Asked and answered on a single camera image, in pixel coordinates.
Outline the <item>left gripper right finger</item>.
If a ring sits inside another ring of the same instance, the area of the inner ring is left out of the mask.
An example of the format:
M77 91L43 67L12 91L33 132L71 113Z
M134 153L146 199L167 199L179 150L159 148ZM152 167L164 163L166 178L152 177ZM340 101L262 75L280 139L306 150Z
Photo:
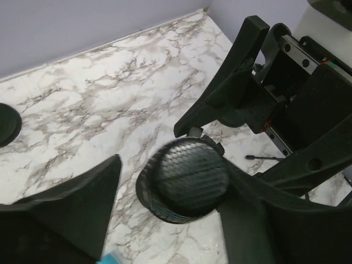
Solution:
M220 214L229 263L351 263L351 206L326 206L228 165Z

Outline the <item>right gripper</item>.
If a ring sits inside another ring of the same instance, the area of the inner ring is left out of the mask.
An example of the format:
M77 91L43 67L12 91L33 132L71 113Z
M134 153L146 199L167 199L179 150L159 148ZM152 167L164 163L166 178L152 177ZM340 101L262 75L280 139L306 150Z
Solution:
M351 66L309 36L293 38L282 23L269 29L257 15L245 18L218 72L175 124L174 136L215 120L231 128L247 124L282 153L295 152L255 177L305 195L351 165ZM260 49L265 64L251 78Z

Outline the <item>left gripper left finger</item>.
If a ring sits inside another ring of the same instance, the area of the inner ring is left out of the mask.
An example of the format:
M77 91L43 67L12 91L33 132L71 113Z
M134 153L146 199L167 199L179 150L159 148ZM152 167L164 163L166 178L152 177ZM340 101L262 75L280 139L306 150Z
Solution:
M122 162L113 155L43 192L1 205L1 263L101 259Z

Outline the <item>black tripod shock-mount stand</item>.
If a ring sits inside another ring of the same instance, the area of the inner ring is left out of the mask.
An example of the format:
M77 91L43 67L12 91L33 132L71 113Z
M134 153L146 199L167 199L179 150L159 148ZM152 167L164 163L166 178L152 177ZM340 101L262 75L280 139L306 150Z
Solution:
M254 156L254 155L246 155L245 158L247 160L274 160L274 161L284 160L284 158L279 158L279 157L261 157L261 156Z

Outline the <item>blue microphone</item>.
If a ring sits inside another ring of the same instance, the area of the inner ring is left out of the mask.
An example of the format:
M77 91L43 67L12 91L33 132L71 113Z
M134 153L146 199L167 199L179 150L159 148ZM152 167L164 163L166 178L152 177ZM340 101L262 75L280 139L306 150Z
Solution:
M117 252L112 251L106 255L104 255L97 264L122 264L122 260L120 259Z

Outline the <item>black microphone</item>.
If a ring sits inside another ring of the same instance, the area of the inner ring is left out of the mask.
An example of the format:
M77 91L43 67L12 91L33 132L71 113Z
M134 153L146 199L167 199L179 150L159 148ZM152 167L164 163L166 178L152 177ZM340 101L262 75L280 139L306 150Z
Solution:
M229 186L224 149L193 127L154 153L137 177L140 203L160 220L185 224L211 213Z

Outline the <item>black stand with shock mount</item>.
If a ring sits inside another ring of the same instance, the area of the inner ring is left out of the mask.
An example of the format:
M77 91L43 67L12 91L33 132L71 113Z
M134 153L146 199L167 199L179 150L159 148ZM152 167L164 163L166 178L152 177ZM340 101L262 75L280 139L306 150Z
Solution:
M18 111L4 103L1 103L0 115L0 146L5 147L14 141L19 135L22 126L22 119Z

